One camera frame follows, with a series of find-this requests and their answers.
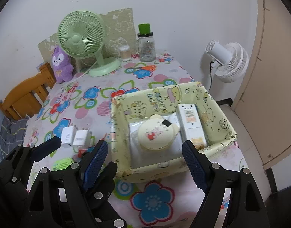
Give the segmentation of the white 45W charger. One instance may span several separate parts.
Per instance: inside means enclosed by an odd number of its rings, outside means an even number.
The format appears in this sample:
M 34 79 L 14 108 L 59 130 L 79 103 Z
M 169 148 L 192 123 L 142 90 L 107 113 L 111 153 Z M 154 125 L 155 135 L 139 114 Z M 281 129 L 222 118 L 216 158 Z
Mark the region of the white 45W charger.
M 73 141 L 76 134 L 76 127 L 75 126 L 69 126 L 65 127 L 62 130 L 61 133 L 61 146 L 65 148 L 70 148 L 73 146 Z

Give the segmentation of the cream bear compact mirror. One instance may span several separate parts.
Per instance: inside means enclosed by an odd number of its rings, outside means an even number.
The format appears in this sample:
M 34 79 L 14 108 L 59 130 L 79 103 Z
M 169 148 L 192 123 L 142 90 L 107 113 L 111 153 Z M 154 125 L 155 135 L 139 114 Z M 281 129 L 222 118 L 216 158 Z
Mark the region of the cream bear compact mirror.
M 177 124 L 155 114 L 140 125 L 137 138 L 140 146 L 145 149 L 159 151 L 171 146 L 178 133 Z

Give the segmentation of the white power strip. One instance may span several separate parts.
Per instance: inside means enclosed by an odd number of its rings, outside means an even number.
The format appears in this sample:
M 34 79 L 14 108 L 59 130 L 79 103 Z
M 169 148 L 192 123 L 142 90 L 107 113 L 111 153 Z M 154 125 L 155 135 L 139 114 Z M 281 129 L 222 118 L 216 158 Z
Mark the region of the white power strip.
M 176 108 L 183 141 L 191 141 L 197 150 L 207 147 L 203 127 L 195 104 L 179 104 Z

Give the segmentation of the grey plaid bedding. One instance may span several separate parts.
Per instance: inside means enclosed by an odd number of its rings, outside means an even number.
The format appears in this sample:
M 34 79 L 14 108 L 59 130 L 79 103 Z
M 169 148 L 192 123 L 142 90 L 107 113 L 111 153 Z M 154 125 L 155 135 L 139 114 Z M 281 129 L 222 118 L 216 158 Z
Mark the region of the grey plaid bedding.
M 22 145 L 28 119 L 9 120 L 0 117 L 0 162 L 19 144 Z

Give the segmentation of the small white charger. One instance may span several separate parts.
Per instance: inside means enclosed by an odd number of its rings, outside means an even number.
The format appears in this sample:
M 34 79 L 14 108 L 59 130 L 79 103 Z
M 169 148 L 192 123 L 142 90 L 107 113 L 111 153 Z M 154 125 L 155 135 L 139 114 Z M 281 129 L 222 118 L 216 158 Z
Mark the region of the small white charger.
M 90 139 L 91 133 L 89 130 L 77 130 L 72 145 L 78 148 L 88 148 Z

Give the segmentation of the wooden chair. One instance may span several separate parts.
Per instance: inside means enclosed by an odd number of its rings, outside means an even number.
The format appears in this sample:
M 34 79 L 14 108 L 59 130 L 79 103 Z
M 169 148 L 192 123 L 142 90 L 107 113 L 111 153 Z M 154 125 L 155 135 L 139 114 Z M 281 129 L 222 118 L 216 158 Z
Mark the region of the wooden chair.
M 0 102 L 0 110 L 10 120 L 20 120 L 37 114 L 48 97 L 47 88 L 53 88 L 56 79 L 51 65 L 46 62 L 39 67 L 39 73 L 14 87 L 5 100 Z

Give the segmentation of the floral tablecloth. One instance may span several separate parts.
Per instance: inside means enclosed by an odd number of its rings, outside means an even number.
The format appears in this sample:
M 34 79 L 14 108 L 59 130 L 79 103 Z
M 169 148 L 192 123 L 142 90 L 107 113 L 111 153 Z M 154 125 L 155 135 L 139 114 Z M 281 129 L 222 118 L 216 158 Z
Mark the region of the floral tablecloth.
M 135 70 L 147 66 L 138 57 L 123 62 L 114 72 L 102 77 L 77 73 L 71 83 L 56 84 L 38 114 L 27 121 L 24 146 L 37 146 L 62 130 L 75 126 L 91 132 L 90 144 L 105 140 L 111 154 L 111 105 L 114 97 L 195 82 L 167 53 L 151 62 L 156 70 Z M 210 159 L 223 168 L 239 171 L 247 166 L 236 141 Z M 204 193 L 188 171 L 141 183 L 116 178 L 109 202 L 126 220 L 128 227 L 188 227 L 195 217 Z

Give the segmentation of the yellow cartoon paper box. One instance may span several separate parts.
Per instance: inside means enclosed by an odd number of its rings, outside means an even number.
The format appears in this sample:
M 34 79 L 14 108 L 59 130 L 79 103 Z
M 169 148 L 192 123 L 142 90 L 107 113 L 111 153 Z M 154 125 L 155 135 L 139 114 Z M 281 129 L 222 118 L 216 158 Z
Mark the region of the yellow cartoon paper box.
M 213 157 L 237 139 L 200 82 L 160 86 L 112 99 L 111 153 L 117 178 L 141 183 L 187 170 L 182 144 Z

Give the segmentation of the purple plush toy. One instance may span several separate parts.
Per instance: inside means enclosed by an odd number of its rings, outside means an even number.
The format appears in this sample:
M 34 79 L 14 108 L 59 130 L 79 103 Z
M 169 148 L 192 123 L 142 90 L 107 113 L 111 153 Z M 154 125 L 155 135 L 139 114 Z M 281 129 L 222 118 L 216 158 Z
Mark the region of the purple plush toy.
M 58 84 L 68 82 L 73 78 L 73 66 L 70 56 L 56 45 L 52 54 L 52 69 Z

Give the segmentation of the beige door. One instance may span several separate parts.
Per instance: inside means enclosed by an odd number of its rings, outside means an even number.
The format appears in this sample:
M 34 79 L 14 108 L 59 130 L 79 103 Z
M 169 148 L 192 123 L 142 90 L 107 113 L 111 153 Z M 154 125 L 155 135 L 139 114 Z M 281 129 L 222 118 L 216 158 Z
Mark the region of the beige door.
M 254 47 L 232 107 L 264 169 L 291 154 L 291 14 L 281 0 L 258 0 Z

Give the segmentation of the green desk fan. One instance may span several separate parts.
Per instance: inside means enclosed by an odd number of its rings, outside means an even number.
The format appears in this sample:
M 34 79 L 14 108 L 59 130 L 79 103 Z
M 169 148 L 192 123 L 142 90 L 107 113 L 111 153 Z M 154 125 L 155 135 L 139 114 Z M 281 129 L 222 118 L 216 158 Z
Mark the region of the green desk fan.
M 59 46 L 66 54 L 81 61 L 93 60 L 88 69 L 91 77 L 107 75 L 121 65 L 118 58 L 104 58 L 105 37 L 106 30 L 102 17 L 86 10 L 66 15 L 57 29 Z

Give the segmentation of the cotton swab container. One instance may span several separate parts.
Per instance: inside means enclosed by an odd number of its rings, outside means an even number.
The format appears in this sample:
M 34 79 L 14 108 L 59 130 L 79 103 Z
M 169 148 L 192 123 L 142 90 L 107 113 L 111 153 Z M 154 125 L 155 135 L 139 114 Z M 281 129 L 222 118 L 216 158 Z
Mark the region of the cotton swab container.
M 119 53 L 122 61 L 131 60 L 131 50 L 129 45 L 122 45 L 119 47 Z

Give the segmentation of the white standing fan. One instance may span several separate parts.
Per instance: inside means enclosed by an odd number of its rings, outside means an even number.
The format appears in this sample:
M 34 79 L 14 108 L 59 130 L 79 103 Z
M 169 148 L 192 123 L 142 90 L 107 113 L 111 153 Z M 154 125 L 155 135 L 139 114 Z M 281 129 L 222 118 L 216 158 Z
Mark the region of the white standing fan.
M 249 55 L 240 43 L 221 45 L 219 41 L 211 40 L 205 52 L 212 59 L 209 63 L 209 81 L 206 85 L 208 91 L 212 87 L 214 77 L 223 83 L 233 83 L 247 70 Z

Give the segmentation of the glass mason jar green lid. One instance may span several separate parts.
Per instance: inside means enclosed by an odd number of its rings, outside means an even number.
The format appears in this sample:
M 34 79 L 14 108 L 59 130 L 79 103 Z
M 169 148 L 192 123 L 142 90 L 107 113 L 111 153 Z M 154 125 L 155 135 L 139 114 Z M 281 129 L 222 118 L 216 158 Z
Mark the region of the glass mason jar green lid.
M 156 58 L 155 41 L 149 23 L 138 25 L 138 53 L 141 61 L 152 62 Z

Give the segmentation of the orange handled scissors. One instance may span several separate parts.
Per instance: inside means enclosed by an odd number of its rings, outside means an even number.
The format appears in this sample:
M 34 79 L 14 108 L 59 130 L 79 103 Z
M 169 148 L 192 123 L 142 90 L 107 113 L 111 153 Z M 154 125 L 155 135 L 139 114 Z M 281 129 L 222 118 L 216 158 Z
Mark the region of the orange handled scissors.
M 155 65 L 147 65 L 147 66 L 143 66 L 143 67 L 134 67 L 135 70 L 147 70 L 149 72 L 153 72 L 156 70 L 156 66 Z

